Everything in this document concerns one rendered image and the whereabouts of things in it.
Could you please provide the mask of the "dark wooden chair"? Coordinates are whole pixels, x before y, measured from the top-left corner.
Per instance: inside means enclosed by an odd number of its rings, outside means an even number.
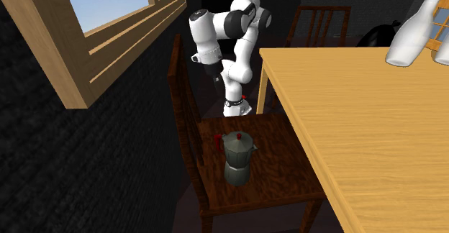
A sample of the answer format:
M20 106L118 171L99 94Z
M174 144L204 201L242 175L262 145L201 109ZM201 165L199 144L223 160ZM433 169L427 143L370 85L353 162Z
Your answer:
M284 114L202 119L189 83L180 35L168 69L181 154L199 200L201 233L212 233L216 216L305 203L300 233L309 233L325 192ZM215 135L248 133L257 150L250 159L250 179L240 187L225 180L225 154Z
M305 47L323 47L325 45L330 22L335 12L344 13L337 46L345 47L351 6L298 6L296 8L294 19L291 23L284 47L291 47L300 15L305 11L312 13L305 40Z

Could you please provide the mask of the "wooden framed window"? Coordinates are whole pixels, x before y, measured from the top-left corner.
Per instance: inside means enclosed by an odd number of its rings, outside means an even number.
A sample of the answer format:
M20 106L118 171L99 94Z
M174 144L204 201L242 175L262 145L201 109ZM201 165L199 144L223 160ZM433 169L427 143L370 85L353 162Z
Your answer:
M87 109L187 7L149 5L83 32L69 0L2 0L67 109Z

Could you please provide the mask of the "black bag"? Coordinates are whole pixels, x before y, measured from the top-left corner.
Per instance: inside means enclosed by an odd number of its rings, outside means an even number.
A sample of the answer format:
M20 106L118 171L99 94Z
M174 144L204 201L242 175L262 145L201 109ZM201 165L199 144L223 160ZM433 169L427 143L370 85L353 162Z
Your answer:
M358 42L357 47L389 47L396 34L395 27L401 22L394 20L391 24L381 24L366 33Z

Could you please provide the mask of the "light wooden table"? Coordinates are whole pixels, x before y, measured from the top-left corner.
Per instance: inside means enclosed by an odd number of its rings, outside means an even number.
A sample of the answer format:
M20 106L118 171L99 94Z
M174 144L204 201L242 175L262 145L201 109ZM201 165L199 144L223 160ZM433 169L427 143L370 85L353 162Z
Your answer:
M344 233L449 233L449 66L384 47L262 48Z

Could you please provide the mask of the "white bottle vase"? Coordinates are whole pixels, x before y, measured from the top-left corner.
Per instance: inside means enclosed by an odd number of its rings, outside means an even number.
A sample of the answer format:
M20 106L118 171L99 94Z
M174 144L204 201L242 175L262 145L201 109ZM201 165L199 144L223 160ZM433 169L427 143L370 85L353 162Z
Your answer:
M395 34L385 61L408 67L422 52L432 32L434 10L440 0L424 0L419 10Z

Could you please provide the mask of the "wooden lattice window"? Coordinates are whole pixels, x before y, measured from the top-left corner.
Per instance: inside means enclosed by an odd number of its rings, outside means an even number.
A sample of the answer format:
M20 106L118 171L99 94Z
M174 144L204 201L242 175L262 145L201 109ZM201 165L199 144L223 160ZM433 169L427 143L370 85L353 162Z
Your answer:
M432 30L426 48L437 51L449 35L449 0L439 0L433 12Z

